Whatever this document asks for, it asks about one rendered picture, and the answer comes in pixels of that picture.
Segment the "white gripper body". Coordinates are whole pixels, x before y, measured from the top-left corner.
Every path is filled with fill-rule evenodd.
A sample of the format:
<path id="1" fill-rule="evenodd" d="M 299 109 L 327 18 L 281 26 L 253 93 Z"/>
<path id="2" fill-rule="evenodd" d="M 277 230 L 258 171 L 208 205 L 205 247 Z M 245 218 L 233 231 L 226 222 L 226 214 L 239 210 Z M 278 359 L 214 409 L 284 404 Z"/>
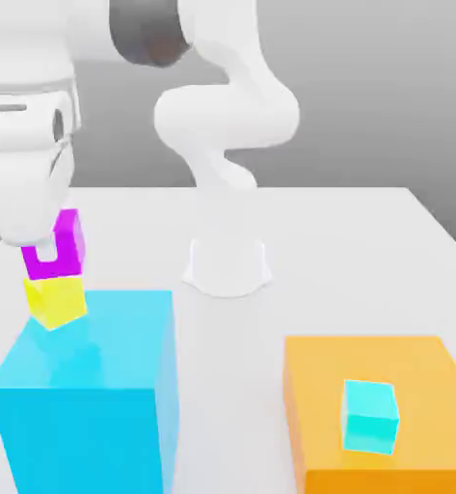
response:
<path id="1" fill-rule="evenodd" d="M 0 151 L 0 237 L 12 246 L 46 240 L 74 172 L 69 139 L 48 151 Z"/>

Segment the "small magenta cube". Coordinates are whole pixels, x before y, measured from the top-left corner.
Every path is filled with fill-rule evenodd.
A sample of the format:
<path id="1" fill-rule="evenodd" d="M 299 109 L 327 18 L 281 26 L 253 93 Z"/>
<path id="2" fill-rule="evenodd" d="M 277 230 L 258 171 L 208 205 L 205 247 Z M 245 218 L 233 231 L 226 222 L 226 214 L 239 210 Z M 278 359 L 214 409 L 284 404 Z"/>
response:
<path id="1" fill-rule="evenodd" d="M 86 253 L 77 208 L 62 209 L 53 228 L 57 257 L 40 261 L 35 246 L 22 247 L 22 257 L 31 280 L 81 275 Z"/>

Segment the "small yellow cube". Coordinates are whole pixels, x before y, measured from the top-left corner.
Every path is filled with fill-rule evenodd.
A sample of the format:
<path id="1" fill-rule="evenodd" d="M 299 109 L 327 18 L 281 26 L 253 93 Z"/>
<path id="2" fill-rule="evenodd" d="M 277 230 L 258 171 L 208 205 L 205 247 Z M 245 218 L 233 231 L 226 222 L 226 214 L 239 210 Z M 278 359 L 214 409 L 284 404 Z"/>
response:
<path id="1" fill-rule="evenodd" d="M 23 286 L 30 315 L 48 331 L 58 329 L 87 313 L 80 277 L 25 278 Z"/>

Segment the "small cyan cube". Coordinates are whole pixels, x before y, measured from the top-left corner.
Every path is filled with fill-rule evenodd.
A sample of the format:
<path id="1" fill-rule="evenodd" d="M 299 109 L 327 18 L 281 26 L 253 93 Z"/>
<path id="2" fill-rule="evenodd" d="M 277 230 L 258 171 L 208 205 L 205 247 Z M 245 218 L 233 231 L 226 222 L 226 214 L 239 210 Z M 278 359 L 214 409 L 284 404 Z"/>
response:
<path id="1" fill-rule="evenodd" d="M 345 451 L 392 455 L 399 422 L 391 383 L 344 380 L 340 435 L 341 447 Z"/>

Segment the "large blue box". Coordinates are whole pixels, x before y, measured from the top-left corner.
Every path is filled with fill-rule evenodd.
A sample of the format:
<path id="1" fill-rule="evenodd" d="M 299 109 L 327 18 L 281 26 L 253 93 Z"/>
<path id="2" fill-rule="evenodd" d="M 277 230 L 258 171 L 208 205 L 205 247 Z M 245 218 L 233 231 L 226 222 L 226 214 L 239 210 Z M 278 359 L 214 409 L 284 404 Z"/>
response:
<path id="1" fill-rule="evenodd" d="M 172 494 L 179 425 L 168 290 L 89 290 L 86 314 L 29 318 L 0 365 L 17 494 Z"/>

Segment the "large orange box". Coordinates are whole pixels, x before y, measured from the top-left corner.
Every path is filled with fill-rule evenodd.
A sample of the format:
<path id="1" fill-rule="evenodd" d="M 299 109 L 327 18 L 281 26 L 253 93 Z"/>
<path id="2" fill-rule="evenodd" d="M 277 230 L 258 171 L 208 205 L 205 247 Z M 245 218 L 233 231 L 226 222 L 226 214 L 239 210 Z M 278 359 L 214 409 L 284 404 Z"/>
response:
<path id="1" fill-rule="evenodd" d="M 342 448 L 347 379 L 393 385 L 393 454 Z M 440 338 L 288 337 L 283 398 L 297 494 L 456 494 L 456 363 Z"/>

